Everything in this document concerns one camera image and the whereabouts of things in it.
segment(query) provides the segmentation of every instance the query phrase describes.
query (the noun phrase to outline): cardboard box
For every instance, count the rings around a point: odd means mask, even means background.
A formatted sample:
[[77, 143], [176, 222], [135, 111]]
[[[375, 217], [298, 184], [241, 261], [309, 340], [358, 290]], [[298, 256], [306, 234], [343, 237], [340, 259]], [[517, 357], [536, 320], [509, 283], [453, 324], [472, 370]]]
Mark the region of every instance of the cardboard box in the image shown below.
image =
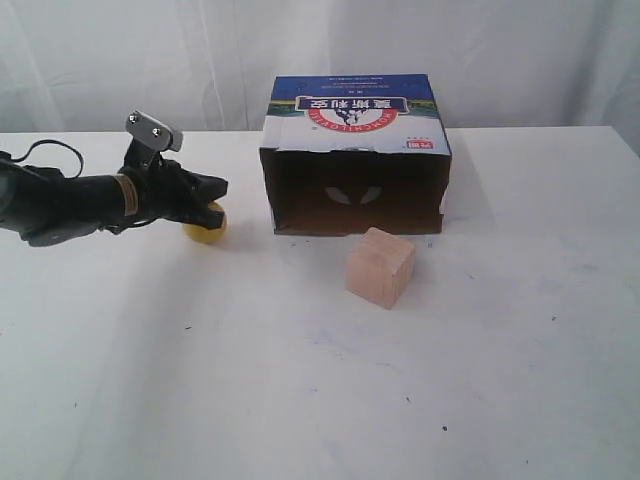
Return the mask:
[[442, 229], [451, 150], [426, 75], [276, 78], [260, 159], [276, 233]]

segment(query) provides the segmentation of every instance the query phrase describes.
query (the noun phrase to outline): printed logo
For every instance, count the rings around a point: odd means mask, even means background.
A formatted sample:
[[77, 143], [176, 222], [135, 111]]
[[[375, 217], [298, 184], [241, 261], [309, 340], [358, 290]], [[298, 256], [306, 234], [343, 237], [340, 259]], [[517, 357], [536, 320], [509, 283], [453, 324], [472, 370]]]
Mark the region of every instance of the printed logo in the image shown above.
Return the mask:
[[409, 112], [403, 97], [297, 97], [296, 110], [321, 127], [348, 133], [388, 127]]
[[419, 148], [422, 150], [431, 150], [433, 149], [433, 142], [431, 140], [407, 140], [407, 148]]

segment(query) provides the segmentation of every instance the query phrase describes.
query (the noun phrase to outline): wooden cube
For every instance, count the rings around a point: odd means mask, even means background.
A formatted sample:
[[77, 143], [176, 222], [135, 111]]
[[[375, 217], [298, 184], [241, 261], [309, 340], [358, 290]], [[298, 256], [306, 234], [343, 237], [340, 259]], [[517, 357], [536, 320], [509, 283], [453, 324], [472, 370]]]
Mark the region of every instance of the wooden cube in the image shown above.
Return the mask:
[[411, 242], [370, 228], [347, 259], [347, 290], [390, 309], [411, 279], [415, 251]]

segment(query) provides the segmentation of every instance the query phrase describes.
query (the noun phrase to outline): white table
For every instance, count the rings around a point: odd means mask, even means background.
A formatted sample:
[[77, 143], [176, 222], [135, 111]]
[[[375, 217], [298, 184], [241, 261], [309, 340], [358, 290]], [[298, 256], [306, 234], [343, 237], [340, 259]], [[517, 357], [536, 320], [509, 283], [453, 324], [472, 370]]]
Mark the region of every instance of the white table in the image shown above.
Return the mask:
[[[55, 138], [86, 174], [129, 142]], [[450, 131], [445, 233], [390, 312], [344, 291], [356, 237], [272, 234], [259, 138], [174, 157], [231, 182], [218, 247], [0, 231], [0, 478], [640, 477], [640, 160], [613, 130]]]

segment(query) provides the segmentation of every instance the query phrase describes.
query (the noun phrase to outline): white curtain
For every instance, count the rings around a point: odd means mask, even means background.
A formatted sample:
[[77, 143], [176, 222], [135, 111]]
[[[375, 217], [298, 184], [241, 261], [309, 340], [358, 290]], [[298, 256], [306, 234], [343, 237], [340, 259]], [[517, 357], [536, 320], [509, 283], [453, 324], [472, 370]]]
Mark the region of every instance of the white curtain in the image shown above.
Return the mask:
[[0, 0], [0, 131], [254, 130], [276, 75], [412, 72], [447, 126], [640, 152], [640, 0]]

